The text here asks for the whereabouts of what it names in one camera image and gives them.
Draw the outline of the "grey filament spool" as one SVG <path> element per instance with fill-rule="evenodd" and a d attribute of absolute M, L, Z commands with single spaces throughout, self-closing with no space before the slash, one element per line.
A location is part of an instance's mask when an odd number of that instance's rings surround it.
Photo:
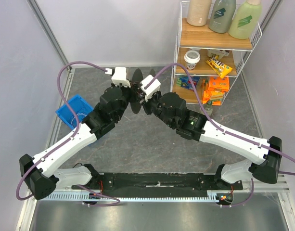
<path fill-rule="evenodd" d="M 143 99 L 143 92 L 141 90 L 140 82 L 143 80 L 142 71 L 138 68 L 135 70 L 132 79 L 131 79 L 131 98 L 130 98 L 130 107 L 134 114 L 138 114 L 141 109 L 140 101 Z"/>

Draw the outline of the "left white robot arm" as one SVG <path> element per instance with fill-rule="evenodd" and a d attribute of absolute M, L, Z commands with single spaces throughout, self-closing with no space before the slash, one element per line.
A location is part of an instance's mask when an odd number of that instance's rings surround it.
<path fill-rule="evenodd" d="M 130 82 L 129 87 L 111 85 L 95 108 L 67 136 L 34 157 L 23 155 L 19 160 L 20 183 L 25 183 L 37 200 L 47 197 L 56 188 L 84 185 L 95 189 L 99 184 L 99 174 L 92 165 L 64 170 L 60 166 L 111 131 L 121 120 L 128 104 L 135 102 L 138 88 L 137 81 Z"/>

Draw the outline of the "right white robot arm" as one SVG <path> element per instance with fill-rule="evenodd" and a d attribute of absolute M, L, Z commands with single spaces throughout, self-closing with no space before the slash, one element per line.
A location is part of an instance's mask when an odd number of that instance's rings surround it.
<path fill-rule="evenodd" d="M 251 178 L 268 184 L 277 183 L 281 156 L 262 146 L 280 151 L 281 139 L 252 137 L 208 120 L 204 114 L 187 109 L 185 100 L 176 93 L 162 95 L 157 91 L 151 96 L 143 93 L 139 96 L 146 114 L 154 114 L 182 138 L 214 144 L 245 158 L 234 164 L 218 166 L 213 178 L 218 189 L 223 190 Z"/>

